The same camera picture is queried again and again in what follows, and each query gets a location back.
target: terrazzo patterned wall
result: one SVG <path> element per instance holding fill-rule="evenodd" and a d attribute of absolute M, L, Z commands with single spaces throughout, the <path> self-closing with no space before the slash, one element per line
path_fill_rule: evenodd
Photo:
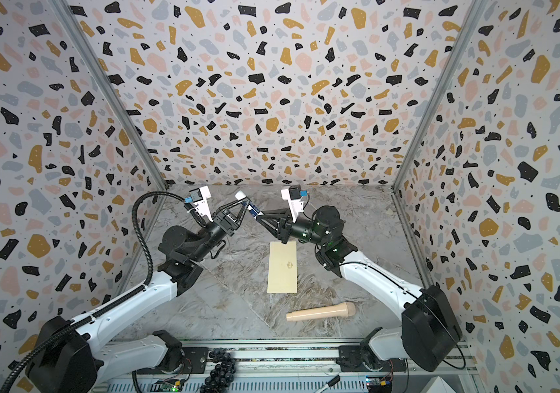
<path fill-rule="evenodd" d="M 109 301 L 152 183 L 48 3 L 0 0 L 0 385 L 45 321 Z"/>
<path fill-rule="evenodd" d="M 469 2 L 71 2 L 169 183 L 386 184 Z"/>
<path fill-rule="evenodd" d="M 560 393 L 560 1 L 491 1 L 399 191 L 490 392 Z"/>

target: patterned back wall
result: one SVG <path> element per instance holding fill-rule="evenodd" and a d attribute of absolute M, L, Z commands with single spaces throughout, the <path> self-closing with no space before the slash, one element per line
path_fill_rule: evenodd
<path fill-rule="evenodd" d="M 400 190 L 489 392 L 560 393 L 560 1 L 491 1 Z"/>
<path fill-rule="evenodd" d="M 70 4 L 169 183 L 386 184 L 469 2 Z"/>
<path fill-rule="evenodd" d="M 48 3 L 0 1 L 0 386 L 45 321 L 116 292 L 154 189 Z"/>

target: gray marble tabletop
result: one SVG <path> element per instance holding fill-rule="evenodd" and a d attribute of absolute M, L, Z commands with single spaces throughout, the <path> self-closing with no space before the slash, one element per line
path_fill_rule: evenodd
<path fill-rule="evenodd" d="M 182 197 L 198 185 L 174 185 L 170 192 Z M 210 185 L 212 212 L 234 199 L 240 189 L 262 210 L 287 208 L 281 186 Z M 345 237 L 371 260 L 388 271 L 421 285 L 413 257 L 399 222 L 388 187 L 303 187 L 310 196 L 308 215 L 324 205 L 335 206 L 346 220 Z M 162 234 L 173 225 L 193 232 L 198 226 L 180 202 L 168 198 L 160 211 L 147 243 L 156 266 L 164 261 L 158 251 Z M 269 243 L 276 239 L 249 214 L 241 228 L 228 237 L 216 259 L 207 256 L 204 271 L 186 293 L 162 304 L 123 330 L 117 340 L 136 340 L 165 329 L 185 339 L 235 338 L 362 338 L 378 326 L 399 322 L 386 306 L 363 288 L 325 271 L 315 259 L 312 244 L 298 243 L 298 292 L 268 294 Z M 139 284 L 146 275 L 144 256 L 138 261 L 127 287 Z M 353 302 L 357 313 L 351 318 L 328 318 L 287 322 L 294 310 Z"/>

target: metal corner post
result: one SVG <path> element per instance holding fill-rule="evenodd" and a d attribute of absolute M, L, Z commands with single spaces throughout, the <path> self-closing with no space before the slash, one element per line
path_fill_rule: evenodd
<path fill-rule="evenodd" d="M 112 108 L 114 115 L 120 120 L 127 132 L 127 136 L 133 142 L 136 152 L 144 161 L 146 170 L 149 172 L 155 184 L 160 191 L 165 191 L 167 186 L 166 182 L 162 178 L 160 170 L 155 165 L 155 162 L 151 158 L 142 138 L 136 132 L 136 126 L 131 121 L 129 114 L 123 107 L 122 102 L 118 99 L 114 88 L 112 87 L 109 79 L 103 69 L 100 66 L 99 59 L 92 50 L 90 43 L 87 41 L 86 36 L 83 34 L 79 27 L 79 23 L 75 19 L 74 15 L 70 11 L 70 6 L 66 0 L 49 0 L 48 3 L 51 5 L 53 12 L 55 13 L 57 19 L 62 24 L 68 36 L 75 47 L 75 49 L 81 55 L 81 58 L 86 63 L 86 67 L 90 74 L 94 77 L 96 84 L 98 85 L 101 93 L 105 96 L 105 100 Z"/>
<path fill-rule="evenodd" d="M 465 49 L 468 47 L 470 37 L 472 36 L 474 29 L 476 28 L 480 20 L 481 14 L 485 10 L 487 2 L 488 0 L 472 1 L 468 13 L 465 16 L 464 23 L 461 27 L 461 32 L 459 33 L 457 41 L 455 41 L 455 45 L 453 46 L 452 53 L 450 54 L 450 57 L 446 62 L 446 66 L 444 67 L 443 72 L 437 80 L 437 85 L 433 89 L 433 94 L 428 101 L 426 112 L 424 113 L 422 120 L 417 126 L 417 132 L 411 140 L 411 144 L 409 145 L 407 153 L 404 155 L 402 165 L 398 170 L 396 179 L 394 180 L 392 186 L 393 200 L 396 206 L 396 211 L 398 213 L 398 218 L 400 218 L 402 230 L 404 231 L 404 235 L 409 242 L 411 255 L 413 255 L 417 271 L 419 272 L 419 276 L 422 279 L 422 284 L 425 287 L 433 284 L 434 280 L 430 274 L 430 271 L 428 271 L 426 264 L 424 263 L 424 255 L 419 244 L 419 239 L 417 238 L 417 236 L 415 236 L 413 229 L 411 228 L 411 223 L 404 214 L 404 201 L 398 194 L 398 191 L 402 187 L 406 172 L 411 167 L 413 156 L 415 156 L 415 153 L 417 153 L 421 146 L 421 142 L 424 140 L 424 137 L 426 137 L 428 127 L 433 121 L 434 115 L 437 112 L 437 108 L 439 107 L 441 99 L 446 93 L 446 90 L 448 90 L 449 82 L 455 74 L 455 71 L 457 70 L 457 65 L 459 64 L 459 61 L 461 61 L 461 58 L 465 53 Z"/>

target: beige paper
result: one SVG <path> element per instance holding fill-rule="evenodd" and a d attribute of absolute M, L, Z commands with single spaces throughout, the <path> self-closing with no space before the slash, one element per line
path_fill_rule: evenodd
<path fill-rule="evenodd" d="M 294 294 L 298 291 L 298 249 L 295 241 L 272 241 L 269 249 L 267 293 Z"/>

